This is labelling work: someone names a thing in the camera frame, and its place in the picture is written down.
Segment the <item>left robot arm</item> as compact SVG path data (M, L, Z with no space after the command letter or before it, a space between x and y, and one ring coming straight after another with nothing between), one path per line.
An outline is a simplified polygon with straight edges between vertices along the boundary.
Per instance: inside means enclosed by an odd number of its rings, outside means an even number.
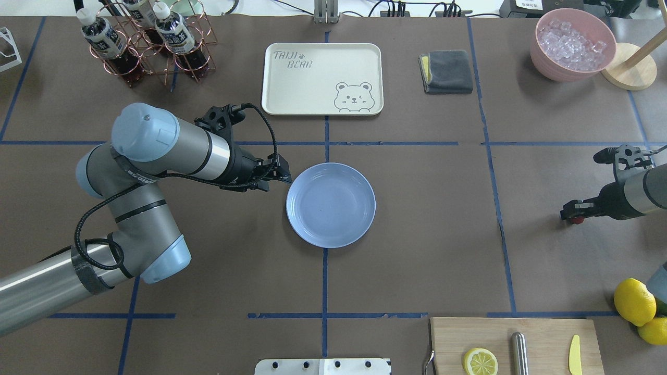
M193 122L136 103L115 119L109 142L77 164L77 182L100 202L81 216L70 245L2 279L1 333L10 334L88 297L138 278L156 283L191 262L158 182L181 178L246 192L291 183L278 153L257 158L234 140L253 104L212 107Z

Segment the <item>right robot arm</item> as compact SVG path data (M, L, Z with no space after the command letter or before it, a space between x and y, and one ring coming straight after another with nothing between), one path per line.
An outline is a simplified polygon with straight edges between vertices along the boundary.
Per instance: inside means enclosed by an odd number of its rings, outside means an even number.
M666 165L603 186L597 197L567 202L560 219L579 224L590 217L624 220L666 209Z

